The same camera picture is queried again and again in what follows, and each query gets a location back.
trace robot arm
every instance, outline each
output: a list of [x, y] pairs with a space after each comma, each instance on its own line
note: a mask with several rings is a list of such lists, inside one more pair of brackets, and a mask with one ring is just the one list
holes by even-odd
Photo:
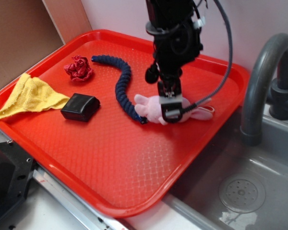
[[154, 63], [147, 70], [148, 83], [158, 82], [163, 119], [178, 122], [182, 115], [168, 116], [182, 109], [181, 67], [200, 54], [201, 28], [192, 21], [197, 7], [193, 0], [146, 0], [149, 22], [146, 31], [154, 36]]

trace red crumpled cloth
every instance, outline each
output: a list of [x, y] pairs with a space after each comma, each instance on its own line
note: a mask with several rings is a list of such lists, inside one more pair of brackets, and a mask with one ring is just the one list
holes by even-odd
[[93, 75], [93, 69], [90, 68], [86, 57], [80, 55], [72, 57], [74, 64], [64, 66], [66, 73], [72, 81], [86, 81]]

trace sink drain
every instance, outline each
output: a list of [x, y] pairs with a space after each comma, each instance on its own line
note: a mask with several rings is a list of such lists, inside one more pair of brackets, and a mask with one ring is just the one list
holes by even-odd
[[249, 213], [264, 203], [265, 190], [256, 178], [248, 174], [235, 174], [222, 182], [219, 197], [228, 209], [237, 213]]

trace tray rim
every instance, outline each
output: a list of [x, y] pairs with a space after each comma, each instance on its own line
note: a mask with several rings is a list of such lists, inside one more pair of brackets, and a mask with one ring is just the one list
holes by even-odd
[[[69, 53], [71, 53], [78, 47], [82, 46], [83, 44], [91, 42], [93, 40], [105, 40], [111, 42], [113, 37], [115, 37], [120, 42], [119, 45], [130, 47], [130, 41], [132, 41], [135, 49], [144, 51], [146, 53], [149, 53], [151, 51], [151, 54], [153, 52], [153, 46], [151, 41], [133, 37], [130, 35], [120, 34], [110, 30], [94, 30], [77, 36], [69, 43], [62, 46], [57, 51], [53, 52], [51, 55], [49, 55], [36, 65], [34, 65], [31, 69], [29, 69], [26, 72], [30, 74], [31, 77], [39, 76], [42, 73], [44, 73], [47, 69], [54, 66], [56, 60], [60, 60], [61, 57], [67, 56]], [[207, 68], [201, 68], [203, 63], [205, 63], [206, 67], [210, 68], [209, 69], [210, 72], [221, 75], [226, 71], [227, 68], [226, 61], [205, 55], [200, 55], [195, 62], [188, 63], [187, 65], [207, 70]], [[231, 111], [228, 111], [227, 114], [223, 113], [219, 117], [219, 119], [222, 119], [222, 122], [218, 122], [217, 125], [214, 127], [214, 129], [213, 130], [209, 129], [206, 134], [210, 133], [215, 134], [222, 127], [225, 121], [229, 118], [228, 114], [232, 114], [236, 110], [236, 108], [239, 105], [241, 105], [246, 91], [249, 76], [250, 76], [249, 72], [245, 68], [237, 64], [232, 65], [231, 74], [229, 77], [234, 78], [235, 82], [239, 82], [239, 84], [237, 84], [239, 87], [239, 94], [237, 95], [233, 103], [235, 106], [231, 109]], [[12, 92], [16, 82], [17, 79], [12, 81], [6, 87], [4, 87], [0, 91], [0, 96], [4, 93]], [[132, 207], [121, 208], [121, 207], [115, 207], [112, 204], [110, 204], [101, 195], [99, 195], [93, 189], [85, 185], [84, 182], [79, 183], [79, 180], [77, 180], [76, 177], [75, 177], [76, 180], [74, 180], [73, 179], [74, 176], [72, 175], [72, 173], [64, 172], [65, 169], [63, 166], [60, 166], [60, 164], [56, 161], [54, 162], [54, 160], [49, 155], [45, 154], [41, 148], [36, 146], [34, 143], [32, 143], [32, 141], [28, 140], [24, 135], [14, 130], [10, 125], [8, 125], [6, 122], [2, 120], [0, 120], [0, 129], [8, 136], [10, 136], [14, 141], [16, 141], [19, 145], [21, 145], [26, 151], [35, 152], [35, 155], [39, 156], [36, 158], [37, 162], [40, 163], [44, 168], [46, 168], [46, 170], [49, 170], [50, 173], [53, 174], [55, 177], [59, 178], [59, 180], [62, 183], [67, 185], [78, 196], [80, 196], [90, 205], [95, 207], [97, 210], [103, 212], [106, 215], [110, 215], [116, 218], [126, 218], [140, 214], [145, 210], [147, 210], [152, 205], [156, 204], [158, 201], [160, 201], [164, 196], [164, 194], [166, 193], [166, 191], [170, 189], [170, 185], [172, 185], [179, 178], [179, 176], [186, 170], [186, 168], [197, 157], [197, 155], [200, 154], [200, 151], [206, 146], [206, 143], [200, 142], [200, 145], [196, 146], [196, 150], [198, 150], [198, 153], [192, 157], [188, 155], [186, 158], [184, 158], [183, 161], [187, 162], [187, 164], [181, 162], [180, 166], [178, 166], [176, 170], [174, 170], [169, 175], [169, 177], [145, 202], [137, 204]], [[157, 194], [160, 193], [160, 191], [162, 191], [163, 195], [156, 196]]]

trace white wall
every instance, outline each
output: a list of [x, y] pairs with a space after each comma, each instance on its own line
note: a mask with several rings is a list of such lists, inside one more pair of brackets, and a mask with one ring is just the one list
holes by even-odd
[[[265, 42], [288, 33], [288, 0], [219, 0], [231, 23], [234, 62], [252, 70]], [[145, 0], [82, 0], [93, 29], [109, 29], [152, 40], [145, 31]], [[228, 58], [226, 29], [213, 0], [208, 0], [201, 40], [205, 55]]]

